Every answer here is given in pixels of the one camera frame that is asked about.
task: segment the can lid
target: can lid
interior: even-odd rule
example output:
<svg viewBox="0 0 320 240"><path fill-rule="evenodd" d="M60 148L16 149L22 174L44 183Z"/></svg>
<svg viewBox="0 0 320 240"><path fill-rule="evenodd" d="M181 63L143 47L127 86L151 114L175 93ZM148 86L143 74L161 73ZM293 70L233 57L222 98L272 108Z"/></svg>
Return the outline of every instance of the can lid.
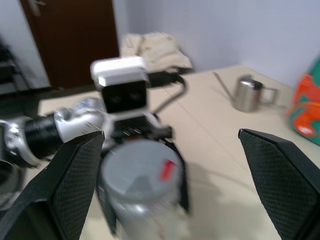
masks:
<svg viewBox="0 0 320 240"><path fill-rule="evenodd" d="M113 149L103 159L100 173L111 196L121 201L147 201L178 186L182 167L171 148L144 139Z"/></svg>

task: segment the wall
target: wall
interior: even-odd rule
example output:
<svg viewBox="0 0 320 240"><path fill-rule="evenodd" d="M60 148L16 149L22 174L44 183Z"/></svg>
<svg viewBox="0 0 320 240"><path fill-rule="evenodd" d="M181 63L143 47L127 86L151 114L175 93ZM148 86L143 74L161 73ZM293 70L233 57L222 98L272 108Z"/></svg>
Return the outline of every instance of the wall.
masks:
<svg viewBox="0 0 320 240"><path fill-rule="evenodd" d="M320 1L241 0L239 63L294 87L320 52Z"/></svg>
<svg viewBox="0 0 320 240"><path fill-rule="evenodd" d="M196 71L238 63L233 49L236 0L135 0L128 2L133 33L174 35Z"/></svg>
<svg viewBox="0 0 320 240"><path fill-rule="evenodd" d="M195 70L244 64L295 86L320 51L318 0L135 0L129 29L177 37Z"/></svg>
<svg viewBox="0 0 320 240"><path fill-rule="evenodd" d="M45 68L19 0L0 0L0 35L9 44L33 89L50 86ZM20 90L26 86L17 78ZM12 92L11 85L1 85L0 94Z"/></svg>
<svg viewBox="0 0 320 240"><path fill-rule="evenodd" d="M113 13L120 48L123 36L129 32L127 0L113 0Z"/></svg>

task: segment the black cable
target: black cable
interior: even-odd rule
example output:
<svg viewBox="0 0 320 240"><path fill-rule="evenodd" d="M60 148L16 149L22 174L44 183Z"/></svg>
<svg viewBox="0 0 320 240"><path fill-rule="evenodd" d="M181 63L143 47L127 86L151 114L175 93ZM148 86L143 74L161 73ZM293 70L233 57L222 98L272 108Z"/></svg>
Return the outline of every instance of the black cable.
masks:
<svg viewBox="0 0 320 240"><path fill-rule="evenodd" d="M153 114L158 114L163 109L165 109L168 105L172 104L174 101L176 101L178 98L183 96L188 91L188 85L186 81L182 76L176 73L168 73L168 72L151 73L149 74L149 81L150 81L151 88L163 87L166 85L170 85L172 83L182 84L181 91L174 94L172 97L170 97L168 100L163 102L160 106L158 106L153 111Z"/></svg>

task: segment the door handle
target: door handle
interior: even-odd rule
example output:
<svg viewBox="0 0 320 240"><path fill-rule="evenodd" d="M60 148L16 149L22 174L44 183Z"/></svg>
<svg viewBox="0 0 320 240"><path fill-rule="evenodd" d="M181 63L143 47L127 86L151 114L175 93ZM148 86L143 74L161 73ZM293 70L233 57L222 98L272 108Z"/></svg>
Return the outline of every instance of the door handle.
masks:
<svg viewBox="0 0 320 240"><path fill-rule="evenodd" d="M47 5L44 1L33 1L35 4L41 5L41 6L45 6Z"/></svg>
<svg viewBox="0 0 320 240"><path fill-rule="evenodd" d="M33 15L40 17L40 9L39 6L46 6L47 4L44 1L38 1L38 0L28 0L30 9L33 13Z"/></svg>

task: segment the wooden door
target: wooden door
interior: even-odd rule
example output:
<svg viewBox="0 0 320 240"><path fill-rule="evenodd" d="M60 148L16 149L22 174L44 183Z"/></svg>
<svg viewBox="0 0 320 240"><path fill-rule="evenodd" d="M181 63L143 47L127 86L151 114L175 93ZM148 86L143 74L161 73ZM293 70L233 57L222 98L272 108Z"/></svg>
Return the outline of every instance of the wooden door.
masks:
<svg viewBox="0 0 320 240"><path fill-rule="evenodd" d="M90 64L119 56L112 0L20 0L54 89L92 84Z"/></svg>

